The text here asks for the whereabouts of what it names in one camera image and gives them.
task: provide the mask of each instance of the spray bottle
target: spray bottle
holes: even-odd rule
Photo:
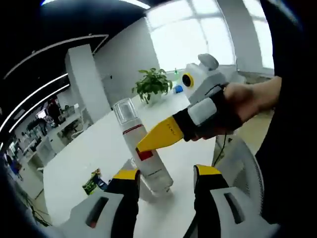
[[[134,162],[144,181],[154,195],[168,192],[173,184],[165,165],[156,150],[139,152],[137,144],[147,135],[140,118],[138,118],[130,98],[123,99],[113,106],[115,115],[122,129],[123,137]]]

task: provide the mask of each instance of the led light strip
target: led light strip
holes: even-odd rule
[[[11,129],[9,130],[9,133],[11,133],[13,131],[13,129],[18,125],[18,123],[26,117],[26,115],[28,115],[34,108],[36,108],[40,103],[42,103],[43,101],[45,101],[47,98],[51,97],[52,95],[54,95],[55,93],[58,93],[59,91],[63,90],[64,88],[70,86],[70,84],[67,84],[63,87],[61,87],[60,89],[56,90],[55,92],[52,92],[51,94],[49,94],[48,96],[44,97],[41,101],[39,101],[37,104],[35,104],[33,107],[31,107],[25,114],[23,114],[23,116],[21,116],[19,118],[19,120],[16,121],[16,123],[11,127]]]
[[[53,79],[52,81],[48,82],[47,84],[44,84],[42,87],[38,88],[37,90],[35,90],[33,93],[31,93],[29,96],[27,96],[22,102],[19,103],[18,106],[15,107],[15,109],[13,109],[13,111],[7,116],[7,118],[4,120],[4,122],[2,123],[2,125],[0,126],[0,132],[2,131],[4,125],[7,123],[7,121],[10,119],[10,117],[19,109],[19,107],[25,103],[29,98],[31,98],[34,94],[36,94],[37,92],[39,92],[40,90],[42,90],[43,88],[45,88],[46,86],[50,85],[51,83],[54,83],[55,81],[64,78],[65,76],[67,76],[68,73],[61,75],[60,77],[57,77],[56,79]]]
[[[52,1],[56,1],[56,0],[45,0],[44,2],[42,2],[41,6],[49,3],[49,2],[52,2]],[[150,6],[143,3],[143,2],[140,2],[140,1],[137,1],[137,0],[120,0],[120,1],[125,1],[125,2],[128,2],[130,4],[133,4],[133,5],[136,5],[136,6],[139,6],[139,7],[142,7],[144,9],[149,9]]]

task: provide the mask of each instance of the ceiling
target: ceiling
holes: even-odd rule
[[[153,7],[167,0],[140,0]],[[65,73],[67,49],[90,44],[92,51],[104,36],[61,44],[39,54],[32,54],[69,39],[108,34],[106,44],[124,28],[144,16],[144,9],[119,0],[56,0],[41,6],[43,0],[8,1],[1,15],[2,63],[0,67],[0,125],[28,95],[45,83]],[[28,110],[40,99],[69,82],[65,77],[41,90],[21,108]],[[11,119],[0,132],[14,124]]]

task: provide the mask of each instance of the white table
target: white table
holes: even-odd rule
[[[135,108],[147,130],[159,121],[187,107],[185,94],[168,94],[160,103],[148,106],[139,96]],[[172,196],[156,203],[139,199],[134,237],[183,237],[195,215],[193,166],[211,165],[215,139],[179,141],[158,149],[174,180]],[[131,158],[114,112],[100,119],[52,159],[44,169],[44,190],[48,212],[54,225],[65,222],[71,209],[87,198],[82,185],[91,172],[100,168],[107,181]]]

